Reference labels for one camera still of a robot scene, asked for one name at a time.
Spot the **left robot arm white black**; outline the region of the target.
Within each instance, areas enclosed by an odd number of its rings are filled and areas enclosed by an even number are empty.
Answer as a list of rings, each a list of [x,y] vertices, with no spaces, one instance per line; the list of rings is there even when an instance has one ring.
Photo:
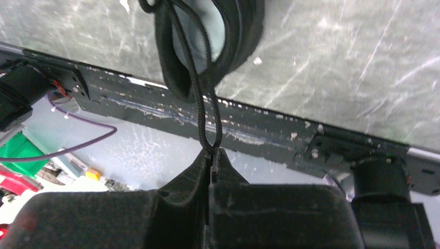
[[[53,90],[90,98],[85,79],[74,67],[22,59],[1,62],[1,131],[26,121],[32,105]]]

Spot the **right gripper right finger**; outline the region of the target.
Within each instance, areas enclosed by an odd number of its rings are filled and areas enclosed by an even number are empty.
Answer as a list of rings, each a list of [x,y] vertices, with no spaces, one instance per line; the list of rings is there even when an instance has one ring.
[[[350,204],[327,185],[250,184],[216,150],[210,248],[364,248]]]

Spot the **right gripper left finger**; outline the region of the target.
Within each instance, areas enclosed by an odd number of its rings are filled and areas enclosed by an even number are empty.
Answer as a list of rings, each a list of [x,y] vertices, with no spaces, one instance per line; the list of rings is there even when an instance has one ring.
[[[210,158],[159,189],[37,194],[1,248],[204,248]]]

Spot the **black sneaker shoe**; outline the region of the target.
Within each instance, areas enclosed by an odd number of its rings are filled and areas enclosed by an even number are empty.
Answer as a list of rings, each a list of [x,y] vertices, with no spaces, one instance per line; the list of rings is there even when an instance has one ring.
[[[264,30],[265,1],[140,1],[154,14],[155,39],[166,87],[195,102],[189,64],[172,18],[179,21],[202,90],[216,87],[255,51]]]

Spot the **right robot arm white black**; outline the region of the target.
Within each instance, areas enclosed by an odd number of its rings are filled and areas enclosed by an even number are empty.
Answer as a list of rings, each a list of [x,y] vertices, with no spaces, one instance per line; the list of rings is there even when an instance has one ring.
[[[250,184],[202,150],[159,189],[32,197],[1,248],[435,248],[401,162],[353,167],[355,197],[327,185]]]

